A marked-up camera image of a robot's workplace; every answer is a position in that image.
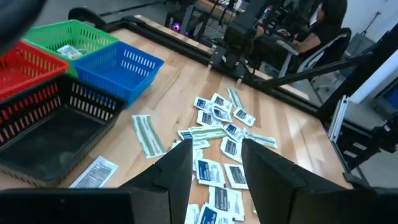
black metal frame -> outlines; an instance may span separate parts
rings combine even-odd
[[[118,21],[107,23],[105,24],[105,26],[104,24],[96,24],[97,20],[95,18],[92,18],[92,15],[88,15],[87,17],[85,17],[85,15],[79,15],[78,17],[69,17],[69,19],[79,19],[81,21],[92,22],[95,24],[96,27],[103,29],[105,32],[113,32],[119,29],[127,29],[151,41],[163,45],[164,47],[174,50],[203,65],[213,63],[212,57],[214,57],[214,54],[212,55],[208,52],[205,52],[204,50],[198,49],[186,43],[185,41],[166,34],[165,32],[162,32],[133,16],[123,17]],[[323,125],[327,126],[331,121],[331,116],[333,115],[338,100],[343,95],[352,95],[382,65],[382,63],[384,63],[394,53],[395,49],[398,47],[398,42],[396,42],[396,40],[398,39],[398,26],[395,26],[393,32],[395,33],[395,35],[390,35],[389,37],[384,38],[384,40],[381,40],[373,53],[341,62],[336,62],[330,65],[325,65],[310,71],[298,73],[281,79],[264,80],[259,77],[254,78],[251,76],[237,77],[236,75],[232,75],[232,73],[228,72],[223,67],[214,66],[213,69],[233,79],[242,79],[242,82],[244,84],[320,119]],[[353,72],[353,74],[347,78],[347,80],[334,92],[334,94],[332,94],[332,96],[330,96],[329,100],[327,100],[321,107],[314,105],[313,103],[281,87],[285,84],[289,84],[306,78],[312,78],[318,75],[323,75],[326,72],[332,72],[335,70],[348,68],[353,65],[357,65],[356,70]],[[353,124],[348,120],[344,121],[343,126],[345,128],[352,128],[359,133],[365,133],[365,135],[369,136],[370,138],[372,137],[370,130]],[[345,162],[341,151],[338,149],[338,146],[335,144],[332,145],[336,151],[339,160],[341,161],[341,164],[343,165],[345,172],[350,173],[351,169]]]

cable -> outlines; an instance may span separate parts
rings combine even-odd
[[[213,13],[214,9],[216,8],[216,6],[217,6],[219,1],[220,0],[217,0],[214,3],[213,8],[211,9],[210,13],[207,15],[207,18],[205,19],[205,21],[203,21],[203,24],[201,25],[200,30],[198,32],[198,35],[197,35],[197,37],[195,39],[197,42],[200,42],[201,38],[203,37],[203,34],[205,33],[206,24],[209,21],[209,18],[212,15],[212,13]]]

green striped packet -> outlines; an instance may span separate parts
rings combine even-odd
[[[234,107],[244,109],[243,103],[238,95],[238,92],[231,88],[227,88],[227,91],[228,91],[229,98],[231,99]]]
[[[211,140],[227,136],[226,131],[220,126],[202,126],[189,128],[194,140]]]
[[[155,132],[149,115],[133,115],[133,126],[147,159],[163,156],[167,150]]]
[[[276,144],[276,140],[272,137],[267,137],[267,136],[262,136],[260,134],[251,133],[246,128],[243,129],[243,132],[244,132],[245,138],[252,139],[253,141],[255,141],[259,144],[265,145],[265,146],[273,147],[275,149],[278,148],[278,145]]]

person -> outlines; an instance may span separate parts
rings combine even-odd
[[[306,35],[295,34],[292,45],[299,55],[290,60],[289,72],[295,73],[307,57],[332,41],[340,33],[346,9],[347,0],[326,0],[321,4],[317,21],[311,25],[310,32]],[[290,35],[285,29],[278,30],[278,33]],[[253,51],[248,55],[249,63],[254,68],[258,68],[260,63],[265,61],[280,70],[288,51],[277,44],[261,41],[262,35],[264,35],[264,29],[258,27]]]

blue basket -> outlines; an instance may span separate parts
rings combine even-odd
[[[124,42],[116,42],[73,62],[80,79],[131,105],[154,81],[164,61]]]

